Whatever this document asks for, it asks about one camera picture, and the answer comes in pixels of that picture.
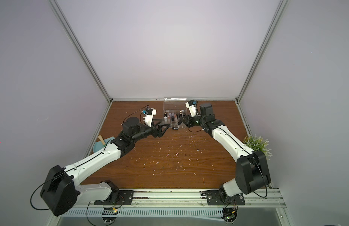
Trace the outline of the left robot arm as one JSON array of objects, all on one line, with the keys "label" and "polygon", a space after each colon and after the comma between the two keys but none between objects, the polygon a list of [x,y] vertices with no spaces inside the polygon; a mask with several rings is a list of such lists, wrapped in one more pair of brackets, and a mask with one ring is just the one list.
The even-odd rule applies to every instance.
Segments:
[{"label": "left robot arm", "polygon": [[42,185],[40,197],[55,216],[69,211],[81,203],[118,200],[118,187],[107,180],[99,184],[83,185],[82,182],[107,164],[124,157],[135,147],[135,143],[148,136],[162,137],[169,129],[161,121],[150,124],[140,123],[131,117],[122,124],[117,137],[107,142],[99,151],[66,167],[52,167]]}]

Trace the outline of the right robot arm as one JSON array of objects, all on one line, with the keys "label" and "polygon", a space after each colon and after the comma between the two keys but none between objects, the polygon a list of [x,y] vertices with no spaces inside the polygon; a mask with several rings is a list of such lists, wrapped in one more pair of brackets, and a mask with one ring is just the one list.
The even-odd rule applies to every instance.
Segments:
[{"label": "right robot arm", "polygon": [[262,151],[245,145],[228,127],[216,119],[210,103],[202,104],[197,109],[197,100],[190,100],[185,105],[189,115],[182,116],[179,122],[188,128],[200,126],[204,132],[219,142],[236,163],[235,178],[224,183],[220,191],[225,198],[239,194],[249,194],[271,183],[266,155]]}]

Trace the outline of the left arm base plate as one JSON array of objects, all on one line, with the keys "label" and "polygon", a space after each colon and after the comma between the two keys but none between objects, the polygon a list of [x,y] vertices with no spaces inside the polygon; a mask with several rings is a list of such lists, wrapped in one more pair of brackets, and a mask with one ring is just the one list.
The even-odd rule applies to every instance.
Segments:
[{"label": "left arm base plate", "polygon": [[112,192],[106,200],[95,201],[94,205],[131,205],[134,190],[119,190]]}]

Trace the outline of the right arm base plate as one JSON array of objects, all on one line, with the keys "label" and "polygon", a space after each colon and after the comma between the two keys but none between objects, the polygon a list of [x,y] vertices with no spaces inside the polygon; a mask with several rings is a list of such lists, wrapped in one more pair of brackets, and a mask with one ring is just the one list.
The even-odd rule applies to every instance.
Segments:
[{"label": "right arm base plate", "polygon": [[206,190],[200,192],[201,196],[206,199],[208,205],[245,205],[245,199],[243,194],[237,194],[234,196],[228,196],[221,189]]}]

